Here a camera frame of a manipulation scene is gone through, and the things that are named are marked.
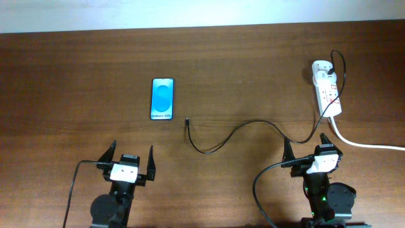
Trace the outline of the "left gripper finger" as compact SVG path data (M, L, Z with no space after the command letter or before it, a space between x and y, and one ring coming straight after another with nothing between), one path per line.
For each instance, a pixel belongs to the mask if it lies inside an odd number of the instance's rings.
M116 149L116 140L114 140L104 154L98 159L97 164L110 164L113 161Z
M151 146L150 150L149 150L148 161L147 161L146 179L148 181L154 181L155 175L156 175L156 165L155 165L154 157L153 157L153 146Z

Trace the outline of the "blue screen Galaxy smartphone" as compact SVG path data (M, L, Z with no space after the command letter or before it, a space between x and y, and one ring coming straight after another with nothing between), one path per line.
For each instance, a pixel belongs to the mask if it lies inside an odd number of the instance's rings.
M155 78L152 85L151 120L172 120L174 105L173 78Z

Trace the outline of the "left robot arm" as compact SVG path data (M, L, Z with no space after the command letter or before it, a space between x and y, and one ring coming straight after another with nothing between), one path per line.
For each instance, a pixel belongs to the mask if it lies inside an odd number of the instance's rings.
M104 180L111 183L108 194L98 196L90 206L91 228L125 228L128 224L134 192L137 186L156 176L153 147L149 149L147 172L139 173L140 157L122 154L119 161L113 161L116 142L98 159L96 167L103 171Z

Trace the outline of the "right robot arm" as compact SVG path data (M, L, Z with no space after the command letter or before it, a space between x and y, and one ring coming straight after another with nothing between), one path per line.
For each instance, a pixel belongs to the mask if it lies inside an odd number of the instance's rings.
M341 182L329 181L329 174L339 167L343 152L322 133L321 144L313 154L294 156L288 139L284 139L282 167L290 168L291 177L302 177L302 188L312 212L302 218L301 227L370 227L365 222L350 222L356 199L355 188Z

